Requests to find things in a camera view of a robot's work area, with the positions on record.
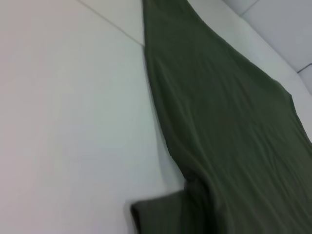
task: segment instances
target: olive green garment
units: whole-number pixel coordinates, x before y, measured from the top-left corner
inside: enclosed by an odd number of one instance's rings
[[[312,234],[312,144],[291,95],[187,0],[143,11],[159,123],[188,182],[131,207],[139,232]]]

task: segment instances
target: green fabric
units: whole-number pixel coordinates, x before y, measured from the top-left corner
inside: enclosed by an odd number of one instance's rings
[[[312,233],[312,144],[291,95],[186,0],[143,9],[154,104],[188,182],[132,206],[139,232]]]

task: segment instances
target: dark green cloth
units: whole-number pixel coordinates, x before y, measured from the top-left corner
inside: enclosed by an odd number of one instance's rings
[[[312,233],[312,144],[291,95],[186,0],[143,10],[154,104],[187,183],[131,207],[139,232]]]

